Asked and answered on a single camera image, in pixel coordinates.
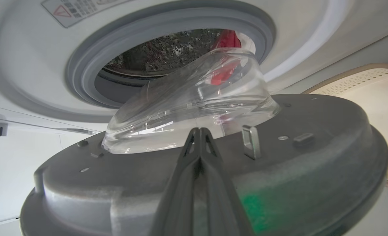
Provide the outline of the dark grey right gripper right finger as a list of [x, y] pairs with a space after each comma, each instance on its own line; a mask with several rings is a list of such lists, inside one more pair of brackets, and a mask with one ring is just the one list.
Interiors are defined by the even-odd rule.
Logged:
[[255, 236], [209, 129], [200, 128], [199, 160], [206, 178], [209, 236]]

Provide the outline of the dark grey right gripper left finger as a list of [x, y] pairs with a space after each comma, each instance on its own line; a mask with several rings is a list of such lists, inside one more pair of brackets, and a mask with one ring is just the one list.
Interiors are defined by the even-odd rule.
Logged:
[[158, 205], [151, 236], [193, 236], [194, 181], [199, 173], [200, 130], [193, 128]]

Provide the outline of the grey round glass washer door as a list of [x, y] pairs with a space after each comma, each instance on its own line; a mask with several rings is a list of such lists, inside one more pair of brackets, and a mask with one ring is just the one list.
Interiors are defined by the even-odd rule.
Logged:
[[[212, 72], [240, 61], [226, 82]], [[150, 81], [103, 133], [43, 163], [20, 213], [23, 236], [151, 236], [193, 128], [210, 130], [255, 236], [342, 235], [381, 194], [385, 138], [349, 100], [270, 95], [255, 56], [216, 49]], [[206, 178], [194, 181], [193, 236], [209, 236]]]

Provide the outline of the red garment with white stripe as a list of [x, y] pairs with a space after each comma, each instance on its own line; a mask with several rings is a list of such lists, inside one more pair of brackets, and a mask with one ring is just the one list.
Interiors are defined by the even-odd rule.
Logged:
[[[223, 30], [212, 46], [211, 50], [218, 48], [241, 48], [241, 42], [238, 39], [236, 32], [232, 30]], [[218, 69], [212, 72], [212, 78], [210, 81], [211, 85], [221, 85], [231, 77], [240, 61], [228, 62], [228, 57], [222, 58], [223, 65], [219, 66]]]

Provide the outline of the cream perforated laundry basket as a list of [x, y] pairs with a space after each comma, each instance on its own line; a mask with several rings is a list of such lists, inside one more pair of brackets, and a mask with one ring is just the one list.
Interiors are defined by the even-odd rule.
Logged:
[[308, 88], [304, 93], [341, 97], [358, 104], [388, 144], [388, 63], [369, 63], [350, 69]]

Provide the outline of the white front-load washing machine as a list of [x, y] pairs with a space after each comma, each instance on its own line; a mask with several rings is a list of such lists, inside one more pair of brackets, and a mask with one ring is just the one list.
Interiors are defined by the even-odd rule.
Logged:
[[388, 0], [0, 0], [0, 120], [104, 131], [150, 81], [232, 30], [272, 93], [388, 39]]

